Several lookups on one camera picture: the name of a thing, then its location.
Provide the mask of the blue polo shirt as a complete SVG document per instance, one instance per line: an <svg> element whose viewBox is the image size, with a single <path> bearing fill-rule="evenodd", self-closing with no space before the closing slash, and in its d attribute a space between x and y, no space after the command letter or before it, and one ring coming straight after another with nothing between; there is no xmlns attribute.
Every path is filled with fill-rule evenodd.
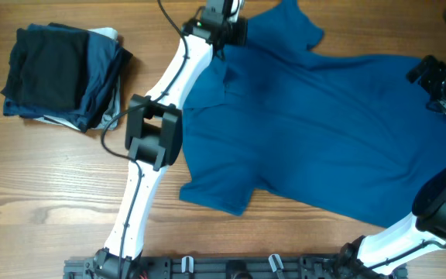
<svg viewBox="0 0 446 279"><path fill-rule="evenodd" d="M446 116L407 72L418 59L325 57L294 0L251 18L183 110L180 199L241 215L256 189L376 226L404 218L446 167Z"/></svg>

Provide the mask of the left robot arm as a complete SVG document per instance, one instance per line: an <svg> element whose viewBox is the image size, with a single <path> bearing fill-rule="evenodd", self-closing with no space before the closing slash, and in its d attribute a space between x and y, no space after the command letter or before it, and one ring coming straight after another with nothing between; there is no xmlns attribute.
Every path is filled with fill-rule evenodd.
<svg viewBox="0 0 446 279"><path fill-rule="evenodd" d="M180 153L182 108L195 81L226 45L242 46L247 21L243 0L208 1L177 28L180 43L168 68L145 95L133 95L126 118L124 159L129 175L114 227L91 260L85 278L145 278L140 265L144 235L156 190Z"/></svg>

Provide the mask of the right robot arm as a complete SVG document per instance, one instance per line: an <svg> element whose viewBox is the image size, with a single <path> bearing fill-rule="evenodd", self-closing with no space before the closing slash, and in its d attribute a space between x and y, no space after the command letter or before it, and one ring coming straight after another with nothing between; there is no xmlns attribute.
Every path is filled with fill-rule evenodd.
<svg viewBox="0 0 446 279"><path fill-rule="evenodd" d="M446 115L446 63L425 57L407 73ZM412 211L388 229L346 243L333 259L334 278L395 278L404 264L427 253L446 250L446 168L419 190Z"/></svg>

